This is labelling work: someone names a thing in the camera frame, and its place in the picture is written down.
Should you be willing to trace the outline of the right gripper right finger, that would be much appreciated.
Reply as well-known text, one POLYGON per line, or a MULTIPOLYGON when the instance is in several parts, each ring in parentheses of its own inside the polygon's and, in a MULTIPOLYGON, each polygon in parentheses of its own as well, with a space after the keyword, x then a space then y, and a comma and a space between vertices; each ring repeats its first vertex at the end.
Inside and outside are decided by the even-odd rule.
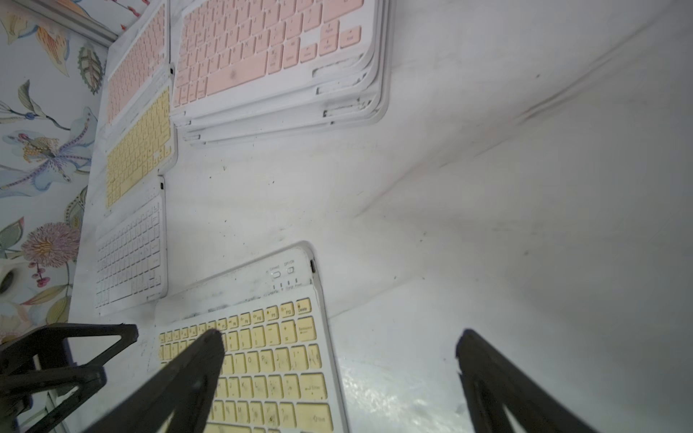
POLYGON ((466 329, 456 346, 459 378, 476 432, 592 432, 478 332, 466 329))

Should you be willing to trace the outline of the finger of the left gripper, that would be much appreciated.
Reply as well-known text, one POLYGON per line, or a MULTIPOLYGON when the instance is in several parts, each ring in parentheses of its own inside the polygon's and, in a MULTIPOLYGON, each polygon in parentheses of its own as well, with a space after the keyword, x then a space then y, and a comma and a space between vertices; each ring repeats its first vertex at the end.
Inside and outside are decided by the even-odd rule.
POLYGON ((37 393, 66 388, 75 392, 43 415, 28 432, 52 432, 63 420, 106 385, 103 366, 77 366, 1 376, 1 431, 19 432, 18 417, 32 408, 37 393))
POLYGON ((1 346, 1 373, 14 373, 38 357, 41 367, 56 369, 76 366, 70 338, 118 337, 110 347, 87 362, 87 366, 104 366, 139 338, 137 325, 96 325, 56 323, 33 331, 1 346))

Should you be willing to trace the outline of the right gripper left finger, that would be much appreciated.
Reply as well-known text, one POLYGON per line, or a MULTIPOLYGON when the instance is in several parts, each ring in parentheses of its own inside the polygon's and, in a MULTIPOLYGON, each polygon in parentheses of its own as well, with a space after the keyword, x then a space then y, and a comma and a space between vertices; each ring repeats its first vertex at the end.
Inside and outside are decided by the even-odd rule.
POLYGON ((204 431, 224 357, 222 334, 206 331, 87 431, 204 431))

